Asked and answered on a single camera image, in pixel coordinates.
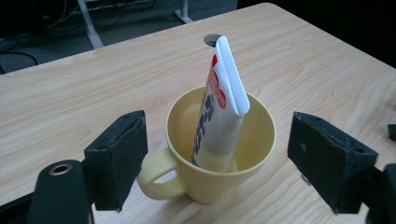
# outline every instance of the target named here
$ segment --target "wooden table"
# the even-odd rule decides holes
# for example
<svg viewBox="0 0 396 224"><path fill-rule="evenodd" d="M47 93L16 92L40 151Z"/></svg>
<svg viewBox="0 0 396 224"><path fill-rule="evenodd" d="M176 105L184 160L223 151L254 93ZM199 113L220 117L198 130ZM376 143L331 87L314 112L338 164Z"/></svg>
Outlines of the wooden table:
<svg viewBox="0 0 396 224"><path fill-rule="evenodd" d="M188 196L147 198L135 183L123 211L97 223L363 223L336 216L287 158L293 111L326 119L396 162L396 70L271 4L248 7L0 76L0 204L34 190L38 173L83 149L122 114L144 109L148 157L166 147L167 111L205 84L209 34L229 38L247 91L272 112L272 158L235 195L214 205Z"/></svg>

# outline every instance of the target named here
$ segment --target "yellow mug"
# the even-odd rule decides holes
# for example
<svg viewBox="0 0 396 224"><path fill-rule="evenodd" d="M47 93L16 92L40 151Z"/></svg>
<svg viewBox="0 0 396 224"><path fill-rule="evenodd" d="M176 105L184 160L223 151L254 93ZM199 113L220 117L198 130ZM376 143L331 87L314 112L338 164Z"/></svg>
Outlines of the yellow mug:
<svg viewBox="0 0 396 224"><path fill-rule="evenodd" d="M193 89L177 99L166 118L168 148L143 161L137 183L151 199L187 194L198 203L216 203L256 174L275 147L276 127L271 114L258 99L247 94L250 109L233 157L238 171L217 173L193 165L191 154L204 90ZM174 179L155 182L174 170Z"/></svg>

